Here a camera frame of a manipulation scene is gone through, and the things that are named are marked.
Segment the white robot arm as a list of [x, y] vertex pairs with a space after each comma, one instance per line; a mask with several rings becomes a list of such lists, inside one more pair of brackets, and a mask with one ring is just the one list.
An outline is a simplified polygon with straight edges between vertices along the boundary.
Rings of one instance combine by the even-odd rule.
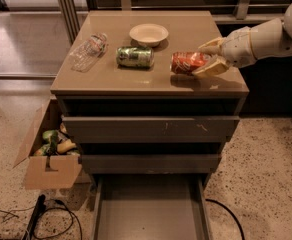
[[203, 44], [199, 51], [212, 58], [192, 72], [197, 78], [219, 75], [231, 67], [251, 66], [264, 58], [292, 57], [292, 4], [282, 19], [237, 29]]

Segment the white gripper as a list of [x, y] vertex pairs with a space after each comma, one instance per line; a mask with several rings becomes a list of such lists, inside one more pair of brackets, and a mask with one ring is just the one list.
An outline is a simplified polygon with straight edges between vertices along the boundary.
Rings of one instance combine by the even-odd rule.
[[256, 62], [249, 27], [237, 29], [225, 39], [223, 37], [212, 39], [199, 46], [198, 51], [214, 56], [205, 65], [192, 72], [197, 78], [208, 78], [225, 73], [231, 64], [237, 68], [244, 68]]

